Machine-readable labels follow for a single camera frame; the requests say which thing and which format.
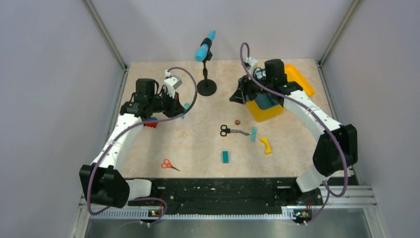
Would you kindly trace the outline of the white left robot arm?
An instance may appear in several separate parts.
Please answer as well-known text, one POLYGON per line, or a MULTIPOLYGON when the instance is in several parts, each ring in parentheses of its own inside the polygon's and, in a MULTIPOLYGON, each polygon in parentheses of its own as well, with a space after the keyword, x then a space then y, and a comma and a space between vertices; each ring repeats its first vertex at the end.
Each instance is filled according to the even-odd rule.
POLYGON ((126 180, 120 173, 137 134, 152 115, 163 113, 168 119, 179 118, 186 112, 176 89, 182 85, 177 76, 169 76, 160 92, 150 78, 136 81, 136 90, 120 109, 114 130, 100 154, 90 165, 83 165, 79 177, 86 200, 106 207, 122 208, 128 201, 140 197, 147 205, 158 201, 159 192, 145 179, 126 180))

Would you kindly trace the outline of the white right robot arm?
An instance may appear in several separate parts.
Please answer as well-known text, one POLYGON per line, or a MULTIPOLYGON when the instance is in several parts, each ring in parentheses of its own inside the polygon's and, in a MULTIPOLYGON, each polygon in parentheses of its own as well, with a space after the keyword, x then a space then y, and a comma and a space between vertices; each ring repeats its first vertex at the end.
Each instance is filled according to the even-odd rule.
POLYGON ((295 180, 290 191, 294 203, 304 204, 310 199, 310 191, 357 162, 357 130, 332 119, 318 107, 307 94, 309 85, 305 80, 289 80, 282 60, 267 60, 264 69, 258 70, 258 61, 246 58, 243 66, 246 74, 238 80, 229 100, 244 105, 267 95, 293 113, 317 141, 313 165, 295 180))

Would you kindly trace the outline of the black handled bandage shears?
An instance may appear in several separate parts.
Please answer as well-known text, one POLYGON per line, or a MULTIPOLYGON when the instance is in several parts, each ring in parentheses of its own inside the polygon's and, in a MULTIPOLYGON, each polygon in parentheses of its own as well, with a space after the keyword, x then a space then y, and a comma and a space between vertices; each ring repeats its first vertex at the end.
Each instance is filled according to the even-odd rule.
POLYGON ((223 124, 220 126, 220 136, 226 137, 230 133, 239 133, 245 136, 250 136, 251 134, 238 129, 230 129, 227 125, 223 124))

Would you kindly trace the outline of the teal sachet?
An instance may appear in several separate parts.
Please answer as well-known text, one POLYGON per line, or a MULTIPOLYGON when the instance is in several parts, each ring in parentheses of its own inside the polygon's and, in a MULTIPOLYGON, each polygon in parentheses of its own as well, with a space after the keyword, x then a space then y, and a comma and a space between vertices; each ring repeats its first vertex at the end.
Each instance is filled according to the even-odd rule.
POLYGON ((258 128, 257 127, 253 127, 252 128, 251 137, 250 137, 250 140, 252 142, 255 142, 256 141, 257 131, 258 131, 258 128))
POLYGON ((190 104, 189 103, 185 103, 184 104, 185 113, 187 113, 189 107, 190 107, 190 104))

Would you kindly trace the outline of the teal divided tray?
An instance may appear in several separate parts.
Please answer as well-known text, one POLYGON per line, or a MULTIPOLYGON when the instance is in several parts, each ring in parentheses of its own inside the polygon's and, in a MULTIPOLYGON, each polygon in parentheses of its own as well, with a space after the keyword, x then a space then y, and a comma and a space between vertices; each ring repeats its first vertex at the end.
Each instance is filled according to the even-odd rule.
POLYGON ((258 94, 255 103, 260 110, 268 110, 277 105, 269 94, 258 94))

